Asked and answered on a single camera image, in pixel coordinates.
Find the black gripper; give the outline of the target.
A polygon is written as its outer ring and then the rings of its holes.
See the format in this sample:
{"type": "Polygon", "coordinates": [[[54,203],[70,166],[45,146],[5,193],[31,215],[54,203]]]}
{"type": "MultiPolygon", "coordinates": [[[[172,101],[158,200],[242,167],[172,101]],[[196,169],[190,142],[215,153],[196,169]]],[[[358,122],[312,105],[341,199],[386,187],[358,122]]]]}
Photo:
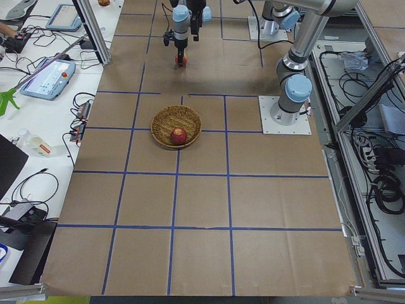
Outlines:
{"type": "MultiPolygon", "coordinates": [[[[198,41],[199,40],[199,20],[198,19],[193,19],[192,20],[192,35],[193,35],[193,40],[198,41]]],[[[186,65],[186,54],[185,54],[185,49],[187,47],[187,39],[184,40],[175,40],[175,47],[177,48],[177,55],[175,57],[175,63],[177,66],[181,65],[186,65]]]]}
{"type": "Polygon", "coordinates": [[[206,7],[206,0],[186,0],[186,6],[192,12],[190,18],[191,34],[198,34],[198,15],[206,7]]]}

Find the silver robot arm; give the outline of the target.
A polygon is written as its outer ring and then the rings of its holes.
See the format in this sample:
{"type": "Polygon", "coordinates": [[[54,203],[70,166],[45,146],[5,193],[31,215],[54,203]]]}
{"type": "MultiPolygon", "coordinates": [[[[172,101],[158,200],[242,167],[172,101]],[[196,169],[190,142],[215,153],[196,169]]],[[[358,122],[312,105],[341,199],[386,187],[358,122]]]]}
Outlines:
{"type": "MultiPolygon", "coordinates": [[[[165,46],[174,42],[177,49],[175,63],[184,67],[187,64],[185,49],[189,36],[199,40],[199,29],[211,21],[211,8],[206,1],[171,1],[171,19],[163,36],[165,46]]],[[[287,42],[287,30],[294,28],[300,19],[299,12],[292,5],[265,1],[261,16],[254,12],[249,18],[250,39],[260,42],[262,38],[268,45],[287,42]]]]}
{"type": "Polygon", "coordinates": [[[306,14],[289,52],[280,59],[277,75],[282,94],[272,110],[280,117],[298,116],[301,106],[312,91],[311,81],[302,74],[308,65],[308,57],[315,42],[330,17],[341,16],[352,10],[357,1],[265,1],[262,19],[278,24],[280,29],[291,29],[299,19],[296,7],[304,8],[306,14]]]}

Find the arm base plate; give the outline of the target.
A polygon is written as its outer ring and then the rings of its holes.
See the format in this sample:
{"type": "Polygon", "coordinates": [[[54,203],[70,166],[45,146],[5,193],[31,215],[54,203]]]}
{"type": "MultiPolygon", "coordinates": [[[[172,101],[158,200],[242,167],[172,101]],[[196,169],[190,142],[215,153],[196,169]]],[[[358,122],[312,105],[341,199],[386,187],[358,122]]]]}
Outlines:
{"type": "Polygon", "coordinates": [[[278,96],[258,96],[262,132],[266,135],[310,136],[305,104],[296,113],[284,112],[278,96]]]}
{"type": "Polygon", "coordinates": [[[260,41],[282,41],[288,40],[287,31],[279,28],[277,22],[273,20],[266,20],[263,17],[258,18],[257,23],[255,16],[248,17],[249,36],[251,41],[257,41],[260,35],[260,41]]]}

